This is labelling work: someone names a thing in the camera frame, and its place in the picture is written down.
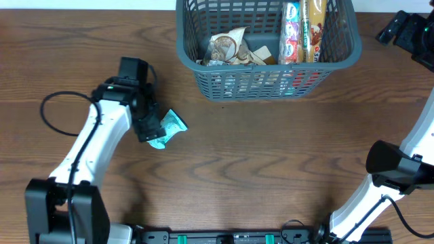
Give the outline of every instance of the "crumpled wrapper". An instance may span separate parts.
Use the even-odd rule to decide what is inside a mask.
[[[164,149],[167,142],[180,131],[186,131],[188,129],[185,122],[172,110],[164,116],[164,119],[160,122],[160,125],[165,130],[165,136],[148,141],[148,143],[156,149]]]
[[[196,60],[196,64],[204,65],[203,60]],[[230,64],[219,60],[208,60],[208,63],[206,64],[206,66],[222,66],[222,65],[230,65]]]
[[[229,64],[266,65],[257,55],[249,50],[243,40],[247,27],[235,28],[228,33],[213,35],[202,65],[209,66],[210,60]]]

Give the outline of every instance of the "food wrapper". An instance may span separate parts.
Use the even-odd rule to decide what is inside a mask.
[[[249,50],[247,43],[243,40],[246,28],[235,28],[228,33],[213,35],[202,64],[208,66],[210,60],[215,60],[229,64],[265,65]]]
[[[203,64],[203,60],[196,60],[196,64]],[[208,61],[208,64],[206,66],[222,66],[222,65],[229,65],[229,64],[219,60],[210,60]]]
[[[266,65],[277,64],[270,50],[266,46],[262,46],[260,49],[253,52],[258,58],[260,58]]]
[[[300,4],[283,3],[282,27],[279,42],[279,64],[299,62],[298,40],[300,27]]]
[[[178,132],[186,131],[187,125],[182,119],[171,109],[164,116],[164,119],[160,122],[160,125],[165,130],[165,136],[148,141],[148,143],[156,149],[164,149],[166,143]]]
[[[302,61],[318,62],[327,0],[301,0]]]
[[[307,62],[318,62],[326,18],[327,0],[309,1],[309,20],[311,23],[311,46]]]

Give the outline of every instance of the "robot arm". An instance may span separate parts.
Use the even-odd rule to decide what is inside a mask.
[[[399,148],[383,141],[373,145],[366,162],[369,174],[350,199],[332,213],[325,236],[333,238],[334,242],[358,241],[364,230],[391,204],[379,201],[383,196],[397,201],[414,189],[432,188],[434,182],[427,172],[434,169],[434,154],[430,151],[433,145],[434,90]]]
[[[101,100],[98,105],[102,111],[101,123],[79,160],[73,184],[78,185],[80,182],[85,181],[101,189],[102,180],[116,145],[124,133],[130,129],[132,118],[129,105],[122,105],[118,101],[110,100]],[[50,178],[54,178],[55,182],[68,183],[71,163],[92,130],[95,118],[96,109],[91,105],[87,121],[74,146],[59,167],[50,174]]]
[[[111,77],[92,92],[101,112],[101,121],[78,160],[71,202],[77,240],[88,244],[124,244],[132,240],[129,226],[110,224],[100,196],[100,187],[120,139],[131,125],[140,142],[165,136],[158,117],[153,86],[146,83],[148,64],[137,58],[122,58],[118,77]],[[96,122],[97,111],[90,106],[87,121],[71,151],[47,180],[33,179],[25,199],[30,243],[70,243],[67,212],[56,210],[67,200],[71,164]]]

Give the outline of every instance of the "wooden table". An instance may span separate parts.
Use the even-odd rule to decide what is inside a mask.
[[[42,123],[41,99],[89,94],[117,74],[121,56],[155,67],[162,112],[173,108],[190,129],[165,150],[125,135],[102,188],[112,222],[220,230],[321,220],[359,186],[375,141],[400,144],[434,87],[433,74],[408,53],[374,40],[392,17],[358,14],[360,61],[307,98],[213,103],[177,58],[175,12],[0,11],[0,243],[28,241],[24,189],[47,178],[75,140]],[[59,98],[47,116],[79,131],[88,106]],[[433,201],[434,192],[416,191],[398,204],[411,226],[432,232]],[[424,243],[391,207],[373,226],[389,227],[395,243]]]

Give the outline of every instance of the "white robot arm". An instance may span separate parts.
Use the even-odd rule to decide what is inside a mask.
[[[111,157],[124,133],[130,129],[132,118],[129,105],[110,100],[101,100],[98,105],[102,111],[101,122],[79,160],[73,184],[86,181],[101,189]],[[87,121],[73,147],[59,167],[50,174],[50,178],[54,178],[57,183],[68,183],[71,163],[92,130],[96,115],[96,109],[91,105]]]
[[[27,186],[25,197],[30,243],[68,243],[71,234],[73,243],[131,242],[131,227],[109,222],[100,188],[116,146],[131,126],[140,142],[165,136],[160,126],[153,85],[146,82],[147,70],[145,61],[122,58],[118,77],[111,77],[99,85],[92,92],[92,98],[61,91],[43,101],[41,116],[56,131],[59,130],[43,115],[43,105],[47,100],[70,94],[84,97],[93,104],[83,129],[63,162],[48,180],[33,179]],[[66,202],[68,212],[56,211],[56,206]]]
[[[411,159],[422,161],[423,163],[434,165],[434,90],[417,120],[410,134],[403,140],[399,150]],[[402,169],[404,178],[415,173],[416,169],[408,166],[409,169]],[[356,223],[361,222],[362,218],[377,204],[382,196],[388,195],[394,201],[400,200],[406,194],[397,185],[374,184],[373,175],[368,174],[359,188],[354,192],[350,199],[338,210],[334,211],[330,217],[330,232],[337,238],[345,238],[347,233],[353,229]],[[364,230],[391,204],[390,201],[379,203],[380,205],[358,226],[346,239],[346,241],[358,241]]]

